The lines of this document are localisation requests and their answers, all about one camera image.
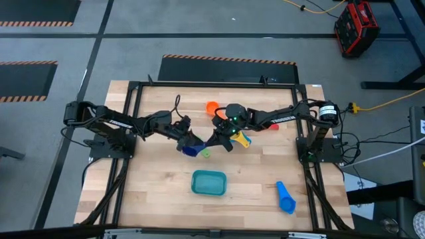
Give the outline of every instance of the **black mat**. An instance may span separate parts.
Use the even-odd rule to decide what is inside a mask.
[[[70,27],[81,0],[0,0],[0,27]]]
[[[0,62],[0,103],[47,99],[56,61]]]
[[[163,56],[158,80],[195,82],[259,82],[299,84],[295,62],[212,56]]]

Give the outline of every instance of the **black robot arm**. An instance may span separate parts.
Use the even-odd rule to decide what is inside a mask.
[[[311,108],[318,107],[319,118],[311,115]],[[307,144],[311,151],[320,151],[323,145],[323,138],[330,128],[338,125],[339,109],[336,104],[330,101],[304,100],[295,106],[265,112],[246,109],[240,104],[229,104],[225,108],[227,119],[222,119],[216,114],[212,123],[216,126],[213,135],[207,141],[208,146],[223,145],[227,151],[231,151],[233,146],[229,142],[230,136],[240,130],[262,131],[268,129],[274,123],[284,123],[292,120],[306,120],[316,126],[313,133],[309,134]]]
[[[68,127],[85,127],[105,137],[114,150],[125,150],[125,131],[112,128],[106,123],[130,130],[143,140],[159,133],[177,141],[177,150],[183,146],[202,145],[203,141],[189,130],[191,119],[184,116],[180,121],[171,123],[171,112],[162,110],[154,114],[133,118],[110,110],[106,106],[96,106],[91,102],[71,102],[66,105],[64,124]]]

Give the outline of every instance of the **wooden tabletop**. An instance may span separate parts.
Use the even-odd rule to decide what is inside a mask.
[[[122,111],[127,86],[128,81],[111,82],[107,107]],[[308,98],[324,99],[320,85],[306,87]],[[205,141],[213,132],[211,117],[205,113],[207,101],[217,101],[221,106],[239,103],[264,111],[293,104],[291,91],[283,89],[143,87],[139,116],[172,109],[177,94],[181,95],[179,112],[192,119],[191,129]],[[179,119],[176,113],[173,119]],[[175,141],[162,135],[152,135],[146,142],[138,139],[127,174],[119,226],[311,230],[303,169],[296,152],[296,123],[279,126],[278,131],[245,131],[252,140],[248,149],[238,143],[230,153],[221,146],[210,147],[208,159],[183,155],[175,149]],[[103,159],[88,169],[75,222],[84,220],[103,197],[111,161]],[[322,163],[321,168],[328,201],[353,228],[341,172],[330,163]],[[228,181],[226,194],[208,197],[193,193],[191,178],[198,169],[224,172]],[[278,206],[276,181],[282,181],[297,201],[292,215]],[[114,205],[112,199],[107,222],[112,220]],[[316,207],[323,227],[317,199]]]

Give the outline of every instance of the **green object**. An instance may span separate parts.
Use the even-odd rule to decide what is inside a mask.
[[[197,194],[222,196],[226,186],[227,178],[222,172],[196,170],[192,175],[192,191]]]
[[[204,158],[209,158],[211,156],[211,152],[209,149],[203,149],[201,151],[201,155],[204,156]]]

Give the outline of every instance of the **red equipment case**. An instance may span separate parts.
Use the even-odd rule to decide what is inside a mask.
[[[335,34],[344,57],[359,57],[378,37],[380,28],[368,2],[349,0],[335,22]]]

